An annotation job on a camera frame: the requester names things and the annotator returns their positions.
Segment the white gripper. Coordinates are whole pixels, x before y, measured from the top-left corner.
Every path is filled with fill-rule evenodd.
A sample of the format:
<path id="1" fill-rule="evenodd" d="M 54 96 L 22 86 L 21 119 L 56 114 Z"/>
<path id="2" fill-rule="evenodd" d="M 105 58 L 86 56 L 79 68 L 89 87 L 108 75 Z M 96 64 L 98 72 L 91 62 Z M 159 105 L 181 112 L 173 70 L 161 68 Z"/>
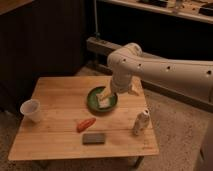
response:
<path id="1" fill-rule="evenodd" d="M 110 89 L 104 89 L 100 93 L 100 99 L 104 100 L 108 97 L 110 97 L 113 93 L 125 93 L 127 92 L 130 87 L 129 94 L 139 96 L 139 90 L 137 89 L 135 84 L 131 83 L 132 81 L 132 76 L 127 74 L 127 75 L 119 75 L 119 74 L 113 74 L 111 81 L 110 81 Z"/>

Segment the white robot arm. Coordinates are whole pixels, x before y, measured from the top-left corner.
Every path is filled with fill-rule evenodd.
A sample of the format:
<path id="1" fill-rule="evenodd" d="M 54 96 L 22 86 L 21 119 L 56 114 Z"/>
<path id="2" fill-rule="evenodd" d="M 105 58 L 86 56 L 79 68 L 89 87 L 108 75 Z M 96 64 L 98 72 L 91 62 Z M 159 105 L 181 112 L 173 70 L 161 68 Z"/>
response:
<path id="1" fill-rule="evenodd" d="M 132 83 L 137 76 L 194 107 L 213 112 L 213 61 L 144 58 L 141 47 L 129 43 L 112 51 L 107 65 L 112 77 L 99 96 L 100 101 L 115 93 L 138 95 Z"/>

